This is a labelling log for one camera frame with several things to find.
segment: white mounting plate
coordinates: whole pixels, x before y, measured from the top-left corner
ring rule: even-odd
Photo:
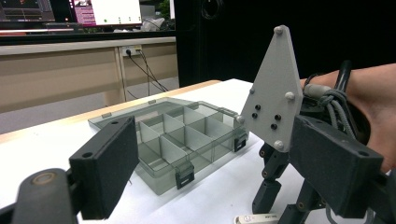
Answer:
[[[289,28],[277,26],[274,32],[240,120],[265,143],[280,152],[288,152],[303,91]]]

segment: black latch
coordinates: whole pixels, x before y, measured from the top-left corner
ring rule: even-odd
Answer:
[[[189,184],[192,180],[195,179],[194,176],[194,165],[190,161],[186,161],[181,165],[175,167],[176,173],[176,186],[177,189],[181,189],[187,184]]]

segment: computer monitor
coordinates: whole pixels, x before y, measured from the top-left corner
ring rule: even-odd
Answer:
[[[139,0],[70,0],[69,5],[84,27],[142,24]]]
[[[0,0],[0,30],[41,29],[48,22],[70,22],[65,0]]]

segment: person's skin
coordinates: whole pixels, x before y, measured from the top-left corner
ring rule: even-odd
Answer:
[[[334,87],[338,71],[314,77],[310,84]],[[396,167],[396,63],[352,70],[346,96],[370,123],[367,147],[384,157],[382,172]]]

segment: transparent gray organizer box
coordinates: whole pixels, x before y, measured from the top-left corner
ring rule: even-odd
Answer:
[[[173,98],[105,114],[89,123],[101,129],[120,116],[135,116],[140,160],[135,171],[158,195],[184,187],[212,163],[217,168],[225,164],[248,140],[235,112]]]

